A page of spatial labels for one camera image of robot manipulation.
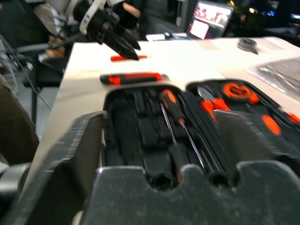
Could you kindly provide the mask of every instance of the person's arm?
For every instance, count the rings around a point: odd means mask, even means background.
[[[131,15],[134,15],[136,18],[140,18],[141,17],[141,11],[138,10],[137,8],[127,4],[127,3],[123,3],[123,7],[124,9],[129,12]]]

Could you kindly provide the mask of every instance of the screwdriver shaft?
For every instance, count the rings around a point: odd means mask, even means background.
[[[204,173],[207,174],[207,172],[206,172],[206,170],[205,170],[205,167],[204,167],[204,164],[203,164],[202,157],[200,156],[200,153],[199,153],[199,151],[198,151],[198,149],[197,149],[197,147],[196,147],[196,145],[195,145],[195,143],[194,143],[194,141],[193,141],[191,135],[189,134],[189,131],[188,131],[186,125],[185,125],[184,123],[181,123],[181,125],[182,125],[182,127],[183,127],[183,128],[186,130],[186,132],[187,132],[188,138],[189,138],[189,140],[190,140],[190,142],[191,142],[191,144],[192,144],[192,147],[193,147],[193,149],[194,149],[194,151],[195,151],[195,153],[196,153],[196,155],[197,155],[197,157],[198,157],[198,159],[199,159],[199,162],[200,162],[200,164],[201,164],[201,166],[202,166],[202,168],[203,168]]]
[[[168,119],[168,116],[167,116],[167,113],[166,113],[166,111],[165,111],[165,108],[164,108],[163,104],[160,104],[160,107],[161,107],[161,110],[163,111],[163,115],[164,115],[164,118],[165,118],[165,122],[166,122],[166,124],[167,124],[167,126],[168,126],[168,128],[169,128],[169,130],[170,130],[170,132],[171,132],[172,139],[173,139],[173,143],[174,143],[174,145],[176,145],[177,142],[176,142],[176,139],[175,139],[175,136],[174,136],[174,133],[173,133],[173,130],[172,130],[170,121],[169,121],[169,119]]]

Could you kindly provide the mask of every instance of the orange tape measure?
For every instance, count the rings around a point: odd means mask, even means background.
[[[243,84],[226,83],[222,88],[223,97],[233,102],[249,103],[254,105],[259,102],[257,94]]]

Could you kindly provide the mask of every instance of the chair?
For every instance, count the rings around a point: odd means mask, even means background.
[[[20,53],[32,64],[29,73],[30,82],[25,77],[23,84],[32,88],[31,95],[31,120],[36,124],[37,119],[37,94],[44,87],[59,87],[63,77],[63,69],[66,67],[68,57],[52,58],[43,61],[38,60],[39,53],[45,53],[49,47],[51,33],[35,15],[32,8],[25,0],[11,0],[3,2],[0,10],[0,35],[13,49]]]

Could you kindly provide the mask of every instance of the laptop screen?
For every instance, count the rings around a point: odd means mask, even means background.
[[[214,2],[198,1],[187,32],[200,38],[222,37],[233,7]]]

